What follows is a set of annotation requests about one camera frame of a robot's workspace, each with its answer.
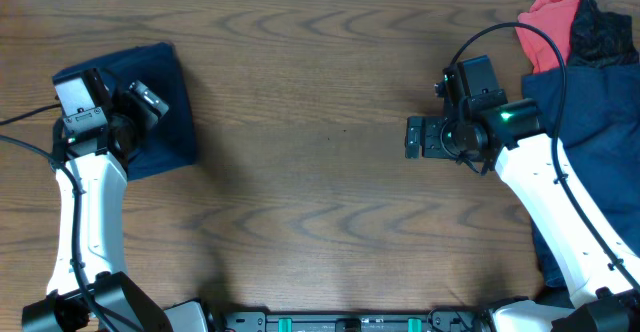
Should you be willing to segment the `navy blue shorts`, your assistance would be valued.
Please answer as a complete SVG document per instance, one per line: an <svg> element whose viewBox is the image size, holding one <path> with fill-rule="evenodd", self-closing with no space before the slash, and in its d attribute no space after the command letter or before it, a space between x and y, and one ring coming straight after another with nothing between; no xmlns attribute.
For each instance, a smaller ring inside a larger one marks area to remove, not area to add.
<svg viewBox="0 0 640 332"><path fill-rule="evenodd" d="M137 180L192 165L197 145L186 86L167 43L136 47L52 77L63 114L54 156L110 153Z"/></svg>

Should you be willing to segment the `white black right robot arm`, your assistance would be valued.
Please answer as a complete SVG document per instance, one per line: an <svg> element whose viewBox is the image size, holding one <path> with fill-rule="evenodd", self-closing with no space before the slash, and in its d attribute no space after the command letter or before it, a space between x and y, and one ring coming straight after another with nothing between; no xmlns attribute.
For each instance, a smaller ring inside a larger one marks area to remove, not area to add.
<svg viewBox="0 0 640 332"><path fill-rule="evenodd" d="M570 307L525 299L489 308L479 331L636 331L639 258L585 189L535 101L475 106L463 98L448 117L407 120L407 158L484 163L515 193L546 241Z"/></svg>

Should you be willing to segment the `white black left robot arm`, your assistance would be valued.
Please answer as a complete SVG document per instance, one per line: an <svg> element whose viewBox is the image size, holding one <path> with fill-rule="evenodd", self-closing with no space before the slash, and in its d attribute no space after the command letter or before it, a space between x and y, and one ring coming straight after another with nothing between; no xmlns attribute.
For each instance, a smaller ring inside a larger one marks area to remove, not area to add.
<svg viewBox="0 0 640 332"><path fill-rule="evenodd" d="M164 311L127 275L122 204L129 155L168 112L140 81L110 91L74 78L55 85L63 115L49 159L61 195L57 261L43 300L24 307L25 331L169 331Z"/></svg>

